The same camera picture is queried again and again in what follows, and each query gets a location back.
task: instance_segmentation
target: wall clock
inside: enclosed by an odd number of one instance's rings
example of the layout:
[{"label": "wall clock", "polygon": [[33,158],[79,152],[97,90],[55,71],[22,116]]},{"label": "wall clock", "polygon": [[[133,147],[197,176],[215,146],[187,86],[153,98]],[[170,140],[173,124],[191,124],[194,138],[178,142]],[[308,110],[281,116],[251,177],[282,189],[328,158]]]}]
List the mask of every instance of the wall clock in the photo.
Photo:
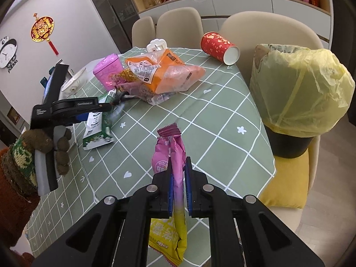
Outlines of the wall clock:
[{"label": "wall clock", "polygon": [[8,68],[8,72],[17,63],[16,60],[17,41],[9,39],[8,36],[0,39],[0,68]]}]

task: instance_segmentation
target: dining table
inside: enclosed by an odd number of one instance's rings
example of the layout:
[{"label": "dining table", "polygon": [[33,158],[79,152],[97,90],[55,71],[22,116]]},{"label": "dining table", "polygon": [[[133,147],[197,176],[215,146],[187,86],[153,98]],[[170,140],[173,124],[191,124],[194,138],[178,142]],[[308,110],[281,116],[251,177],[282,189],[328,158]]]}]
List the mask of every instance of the dining table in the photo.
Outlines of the dining table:
[{"label": "dining table", "polygon": [[[27,224],[35,257],[105,196],[128,197],[152,182],[157,130],[166,125],[177,123],[193,169],[205,173],[210,184],[229,195],[258,197],[274,177],[268,137],[238,67],[225,65],[202,50],[170,49],[185,64],[203,67],[204,76],[188,91],[159,105],[139,99],[126,101],[113,123],[111,143],[84,150],[85,122],[70,127],[76,137],[69,150],[70,171],[59,178],[58,189],[40,198]],[[120,55],[121,63],[127,68],[126,58],[146,52],[134,47]],[[104,93],[104,86],[93,76],[75,97]],[[209,220],[191,218],[185,207],[187,248],[180,266],[202,266],[211,256]],[[148,248],[147,266],[171,265],[162,254]]]}]

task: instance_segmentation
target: red decoration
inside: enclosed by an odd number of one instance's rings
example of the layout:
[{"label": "red decoration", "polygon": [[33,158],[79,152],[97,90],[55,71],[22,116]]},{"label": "red decoration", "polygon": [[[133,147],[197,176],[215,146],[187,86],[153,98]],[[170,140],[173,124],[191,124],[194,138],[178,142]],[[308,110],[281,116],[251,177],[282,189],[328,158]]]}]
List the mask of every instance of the red decoration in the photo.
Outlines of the red decoration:
[{"label": "red decoration", "polygon": [[52,48],[54,53],[58,55],[58,51],[56,47],[53,45],[52,41],[49,40],[49,35],[52,34],[53,28],[55,26],[55,22],[49,16],[44,16],[41,18],[37,17],[37,13],[33,14],[36,18],[35,24],[32,26],[31,29],[31,38],[35,42],[42,42],[46,40],[49,43],[49,46]]},{"label": "red decoration", "polygon": [[52,48],[52,50],[56,53],[56,55],[58,56],[58,51],[56,49],[56,47],[53,45],[52,41],[49,40],[49,38],[47,38],[47,42],[49,43],[49,46]]},{"label": "red decoration", "polygon": [[226,65],[236,63],[240,57],[240,50],[216,32],[206,33],[202,37],[200,45],[205,53],[211,55]]}]

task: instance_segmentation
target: metal screw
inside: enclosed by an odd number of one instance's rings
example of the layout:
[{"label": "metal screw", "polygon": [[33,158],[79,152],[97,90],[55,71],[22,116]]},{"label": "metal screw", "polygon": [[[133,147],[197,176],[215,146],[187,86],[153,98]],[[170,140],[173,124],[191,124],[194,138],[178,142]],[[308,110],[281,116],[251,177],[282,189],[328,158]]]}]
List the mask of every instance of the metal screw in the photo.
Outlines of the metal screw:
[{"label": "metal screw", "polygon": [[148,185],[146,190],[147,192],[155,192],[158,190],[158,187],[156,185]]},{"label": "metal screw", "polygon": [[115,203],[115,198],[112,196],[108,196],[104,199],[104,203],[106,205],[112,205],[113,203]]},{"label": "metal screw", "polygon": [[256,197],[253,195],[248,195],[246,196],[245,200],[250,204],[254,204],[256,202]]},{"label": "metal screw", "polygon": [[206,184],[202,187],[202,189],[206,192],[211,192],[212,190],[214,190],[214,186],[210,184]]}]

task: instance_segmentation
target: wooden floor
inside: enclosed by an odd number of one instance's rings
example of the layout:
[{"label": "wooden floor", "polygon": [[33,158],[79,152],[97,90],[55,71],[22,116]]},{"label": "wooden floor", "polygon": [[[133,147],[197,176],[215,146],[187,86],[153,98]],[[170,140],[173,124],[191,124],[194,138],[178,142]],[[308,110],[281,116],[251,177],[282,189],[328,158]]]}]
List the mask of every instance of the wooden floor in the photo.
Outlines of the wooden floor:
[{"label": "wooden floor", "polygon": [[343,117],[320,141],[314,186],[297,235],[334,266],[356,233],[356,127]]}]

